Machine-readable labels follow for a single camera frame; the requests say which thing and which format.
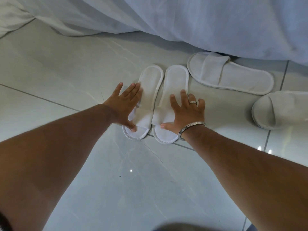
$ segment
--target white fabric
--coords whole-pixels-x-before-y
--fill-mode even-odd
[[[265,95],[274,86],[274,77],[267,71],[240,66],[214,52],[193,54],[187,68],[196,81],[214,88]]]
[[[180,91],[188,91],[189,73],[186,67],[181,65],[170,66],[165,73],[165,82],[162,98],[154,110],[152,124],[153,135],[159,143],[173,143],[177,135],[171,131],[160,128],[165,122],[174,122],[174,112],[170,104],[170,95],[174,94],[179,105],[181,102]]]
[[[0,38],[32,21],[34,16],[27,12],[17,0],[0,0]]]
[[[208,51],[308,64],[308,0],[18,0],[64,35],[144,31]]]
[[[261,97],[252,107],[255,123],[268,130],[308,120],[308,92],[277,91]]]
[[[143,139],[150,131],[155,99],[163,79],[164,72],[157,65],[150,65],[142,71],[138,81],[143,88],[142,97],[128,116],[129,121],[133,121],[137,126],[137,131],[132,132],[129,128],[122,126],[125,136],[129,139]]]

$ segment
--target finger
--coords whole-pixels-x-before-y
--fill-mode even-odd
[[[136,93],[138,92],[140,88],[140,83],[136,83],[136,86],[134,87],[134,89],[127,95],[127,97],[129,97],[129,99],[133,99],[134,96],[136,95]]]
[[[199,99],[199,105],[198,105],[198,109],[200,111],[203,111],[204,112],[204,109],[205,109],[205,101],[203,99]]]
[[[118,96],[120,94],[121,88],[123,87],[123,83],[120,82],[117,87],[115,88],[115,90],[112,93],[112,96]]]
[[[168,130],[174,133],[174,124],[172,123],[163,123],[160,125],[160,128],[164,129],[164,130]]]
[[[141,100],[142,92],[143,92],[143,89],[140,87],[139,90],[137,91],[136,95],[133,97],[133,99],[131,99],[131,101],[133,102],[134,107],[139,102],[139,100]]]
[[[188,107],[188,97],[186,94],[186,91],[183,89],[181,90],[181,100],[182,100],[182,106]]]
[[[188,95],[188,98],[189,98],[189,101],[191,102],[191,101],[196,101],[196,98],[195,98],[195,96],[193,95],[193,94],[189,94]],[[191,107],[193,107],[193,108],[197,108],[197,104],[189,104],[189,106],[191,106]]]
[[[176,99],[175,99],[175,95],[171,94],[170,95],[170,104],[171,104],[171,108],[175,111],[178,110],[180,108],[179,104],[177,103]]]
[[[132,83],[121,95],[126,97],[136,86],[135,83]]]
[[[125,123],[125,125],[127,128],[129,128],[131,130],[131,132],[136,132],[136,126],[135,124],[133,124],[133,122],[130,122],[129,120],[127,120],[127,122]]]

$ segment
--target metal bangle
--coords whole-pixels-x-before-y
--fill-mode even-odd
[[[206,125],[205,125],[205,122],[193,122],[193,123],[191,123],[191,124],[188,124],[187,126],[185,126],[183,129],[181,129],[181,130],[179,131],[179,133],[178,133],[178,135],[177,135],[177,137],[179,138],[179,140],[185,141],[185,139],[183,139],[183,138],[181,137],[182,133],[183,133],[184,131],[186,131],[188,128],[190,128],[190,127],[192,127],[192,126],[195,126],[195,125],[204,125],[204,126],[206,126]]]

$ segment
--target forearm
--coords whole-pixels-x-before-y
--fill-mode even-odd
[[[201,125],[185,132],[182,136],[259,230],[308,228],[308,168],[225,138]]]
[[[0,211],[15,230],[42,229],[110,124],[97,105],[0,143]]]

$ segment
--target hand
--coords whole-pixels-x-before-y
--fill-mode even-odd
[[[128,115],[141,99],[142,88],[140,83],[132,83],[121,95],[120,91],[123,83],[119,83],[113,94],[103,103],[111,111],[112,122],[136,131],[136,126],[128,120]]]
[[[160,128],[178,134],[181,129],[192,122],[204,122],[205,101],[203,99],[199,99],[199,106],[189,104],[189,101],[196,101],[195,96],[189,94],[188,99],[185,90],[181,90],[181,101],[182,106],[179,106],[175,96],[173,94],[170,95],[171,107],[175,113],[174,124],[163,123],[160,125]]]

